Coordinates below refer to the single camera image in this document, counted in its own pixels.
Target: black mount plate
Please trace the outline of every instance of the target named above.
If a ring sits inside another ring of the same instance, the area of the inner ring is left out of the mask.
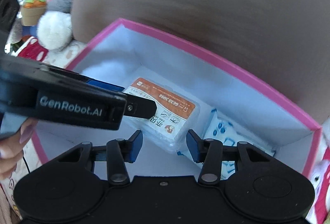
[[[191,155],[204,163],[198,182],[193,176],[130,182],[125,162],[136,160],[142,142],[139,130],[106,146],[83,142],[22,178],[14,190],[21,223],[307,223],[309,180],[249,143],[223,146],[189,130]],[[93,174],[95,161],[107,162],[107,181]],[[236,172],[220,181],[222,161],[235,161]]]

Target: human hand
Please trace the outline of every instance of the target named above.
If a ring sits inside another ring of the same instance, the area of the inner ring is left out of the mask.
[[[0,180],[11,177],[17,162],[23,158],[23,148],[31,139],[38,120],[28,118],[15,135],[0,141]]]

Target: black cable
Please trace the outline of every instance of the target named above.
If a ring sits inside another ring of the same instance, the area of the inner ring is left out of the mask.
[[[27,165],[27,162],[26,162],[26,159],[24,158],[24,156],[23,156],[23,161],[25,162],[25,165],[26,165],[27,171],[30,173],[29,166]]]

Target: plush toy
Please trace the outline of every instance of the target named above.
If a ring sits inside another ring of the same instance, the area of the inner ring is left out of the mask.
[[[24,48],[25,54],[19,56],[31,58],[28,52],[33,50],[35,54],[40,46],[40,51],[46,49],[47,52],[60,51],[67,47],[73,39],[70,14],[72,3],[73,0],[24,0],[21,22],[25,26],[37,25],[34,35],[37,42],[34,42],[33,48],[32,44],[28,44],[28,47]],[[22,36],[13,33],[17,31],[21,31],[21,27],[13,28],[11,37]]]

